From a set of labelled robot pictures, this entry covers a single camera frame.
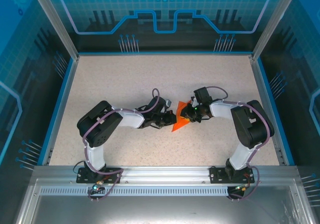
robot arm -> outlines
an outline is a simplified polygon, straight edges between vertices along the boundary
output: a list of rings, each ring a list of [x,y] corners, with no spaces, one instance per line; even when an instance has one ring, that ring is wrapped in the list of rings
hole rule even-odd
[[[181,116],[190,122],[201,122],[203,117],[222,117],[233,120],[237,136],[240,140],[235,152],[226,162],[226,173],[231,180],[238,170],[247,167],[257,146],[267,138],[266,126],[262,120],[246,106],[237,102],[227,102],[221,99],[213,100],[207,88],[194,91],[192,102],[182,109]],[[247,103],[249,107],[257,110],[269,127],[270,136],[274,135],[274,127],[257,100]]]
[[[159,97],[159,101],[151,111],[143,113],[143,110],[150,109],[157,101],[157,96],[154,97],[148,105],[141,106],[136,110],[126,111],[120,110],[107,117],[103,122],[96,126],[87,136],[87,155],[88,161],[95,170],[104,171],[105,160],[103,152],[103,144],[109,139],[111,134],[118,126],[128,126],[132,128],[146,128],[148,126],[154,128],[162,128],[163,126],[171,125],[176,122],[176,116],[172,110],[167,109],[171,105],[170,100],[164,100]],[[101,101],[93,109],[91,109],[77,124],[81,137],[105,114],[117,109],[110,105],[107,101]]]

blue border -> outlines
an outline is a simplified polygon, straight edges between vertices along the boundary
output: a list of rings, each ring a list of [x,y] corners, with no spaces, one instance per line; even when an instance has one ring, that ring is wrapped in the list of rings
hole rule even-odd
[[[318,134],[320,135],[320,125],[319,125],[319,122],[316,118],[316,115],[315,113],[313,112],[314,110],[314,105],[315,105],[315,98],[320,95],[320,88],[317,89],[316,91],[314,91],[314,93],[311,95],[311,100],[310,100],[310,106],[309,106],[309,113],[311,115],[311,118],[315,124],[315,127],[316,127],[316,130],[318,131]]]
[[[9,144],[10,144],[10,141],[12,139],[12,136],[14,135],[13,133],[16,130],[16,127],[17,127],[18,122],[20,120],[20,117],[22,115],[22,105],[21,105],[20,96],[14,90],[10,89],[2,81],[0,81],[0,86],[3,87],[6,91],[8,91],[8,93],[10,95],[12,95],[16,99],[16,102],[18,104],[18,109],[19,109],[18,114],[16,115],[16,118],[15,118],[15,121],[14,121],[14,123],[12,125],[12,128],[11,128],[11,130],[9,132],[9,135],[8,135],[6,141],[5,141],[5,145],[4,145],[4,147],[3,147],[2,151],[1,151],[1,154],[0,154],[0,165],[1,165],[2,161],[3,161],[4,157],[5,157],[6,151],[7,151],[8,147],[9,147]]]
[[[207,54],[214,54],[214,55],[251,55],[251,51],[234,51],[234,52],[217,52],[217,51],[164,51],[164,52],[128,52],[128,53],[121,53],[121,52],[79,52],[79,55],[207,55]]]
[[[64,11],[67,15],[67,17],[69,18],[69,21],[73,27],[73,30],[78,34],[78,35],[112,35],[114,34],[117,29],[128,19],[138,19],[138,14],[152,14],[152,19],[153,19],[153,30],[155,33],[157,34],[173,34],[177,31],[177,25],[178,25],[178,14],[179,13],[191,13],[192,14],[192,18],[195,18],[195,19],[203,19],[205,20],[218,34],[252,34],[256,31],[256,29],[258,28],[258,25],[260,23],[260,20],[262,19],[264,13],[265,13],[265,10],[269,4],[269,1],[270,0],[266,0],[265,1],[265,4],[257,18],[257,21],[253,27],[253,30],[251,31],[222,31],[222,30],[219,30],[217,28],[217,26],[214,25],[214,23],[206,16],[206,15],[198,15],[197,14],[197,10],[193,10],[193,9],[187,9],[187,10],[177,10],[175,11],[174,15],[173,15],[173,30],[158,30],[158,27],[157,27],[157,15],[155,13],[154,10],[134,10],[133,11],[133,15],[132,16],[124,16],[119,23],[117,23],[117,25],[111,30],[111,31],[101,31],[101,32],[80,32],[77,27],[76,27],[76,24],[75,22],[73,21],[72,19],[72,16],[64,2],[64,0],[60,0],[61,1],[61,4],[64,8]]]
[[[277,122],[277,125],[278,125],[278,128],[279,128],[279,132],[280,132],[280,136],[281,136],[281,139],[282,139],[282,142],[283,142],[283,146],[284,146],[284,150],[285,150],[285,155],[288,159],[288,163],[289,165],[295,165],[295,162],[293,160],[293,157],[292,157],[292,154],[291,154],[291,151],[290,151],[290,147],[289,147],[289,144],[288,144],[288,140],[286,139],[286,134],[285,134],[285,130],[284,130],[284,127],[282,126],[282,123],[281,123],[281,120],[280,120],[280,116],[279,116],[279,113],[278,113],[278,110],[276,108],[276,102],[274,100],[274,97],[272,96],[272,92],[271,92],[271,88],[270,88],[270,85],[269,85],[269,82],[268,82],[268,79],[267,79],[267,75],[265,73],[265,69],[262,65],[262,61],[260,59],[260,57],[258,58],[258,64],[259,64],[259,67],[260,67],[260,70],[261,70],[261,74],[262,74],[262,78],[263,78],[263,81],[265,83],[265,87],[266,87],[266,91],[267,91],[267,94],[269,96],[269,99],[270,99],[270,103],[271,103],[271,107],[274,111],[274,116],[275,116],[275,120]]]
[[[66,85],[67,85],[66,83],[68,81],[68,78],[69,78],[69,75],[70,75],[70,72],[71,72],[71,69],[72,69],[73,65],[74,65],[74,61],[71,58],[70,61],[69,61],[69,64],[68,64],[68,68],[66,69],[67,71],[66,71],[66,73],[64,75],[64,79],[63,79],[63,82],[62,82],[62,85],[61,85],[61,89],[60,89],[60,92],[59,92],[59,95],[58,95],[58,99],[56,100],[55,108],[53,110],[54,112],[53,112],[52,117],[51,117],[51,121],[50,121],[50,124],[49,124],[49,127],[48,127],[48,131],[46,132],[47,134],[46,134],[44,142],[43,142],[43,146],[42,146],[42,149],[41,149],[41,153],[40,153],[37,165],[42,165],[42,163],[43,163],[43,161],[45,159],[46,150],[47,150],[47,148],[49,146],[49,140],[50,140],[53,128],[54,128],[54,124],[55,124],[55,120],[57,118],[57,114],[58,114],[59,108],[61,106],[62,97],[63,97],[63,95],[65,93],[65,90],[66,90]]]

beige work surface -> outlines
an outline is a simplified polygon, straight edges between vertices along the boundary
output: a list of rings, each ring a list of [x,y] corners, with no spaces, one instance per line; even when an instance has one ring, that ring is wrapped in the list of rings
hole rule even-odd
[[[248,56],[146,55],[82,56],[75,73],[50,165],[74,165],[84,160],[84,145],[77,122],[101,100],[120,108],[137,108],[152,99],[157,87],[160,96],[188,101],[193,91],[216,85],[229,93],[231,101],[260,101]],[[222,98],[220,90],[210,89]],[[238,145],[232,120],[212,118],[190,123],[172,131],[152,127],[119,127],[104,145],[107,165],[122,166],[208,166],[224,165]],[[270,141],[253,158],[254,165],[278,165]]]

blue enclosure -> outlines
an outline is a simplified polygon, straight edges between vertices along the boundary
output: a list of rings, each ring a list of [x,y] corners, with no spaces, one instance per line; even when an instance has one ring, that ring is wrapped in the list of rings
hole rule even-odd
[[[78,53],[252,55],[283,143],[280,165],[320,175],[320,0],[0,3],[0,223],[16,221],[33,167],[50,155]]]

orange object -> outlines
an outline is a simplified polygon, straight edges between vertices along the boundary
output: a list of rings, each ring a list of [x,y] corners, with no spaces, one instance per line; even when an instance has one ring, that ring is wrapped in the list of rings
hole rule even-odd
[[[181,117],[181,110],[187,106],[188,103],[191,103],[191,101],[188,101],[188,102],[182,102],[182,101],[179,101],[179,104],[178,104],[178,108],[177,108],[177,113],[176,113],[176,124],[174,124],[173,126],[173,129],[172,129],[172,132],[174,132],[175,130],[178,130],[180,129],[181,127],[184,127],[185,125],[189,124],[190,121],[188,119],[185,119],[183,117]]]

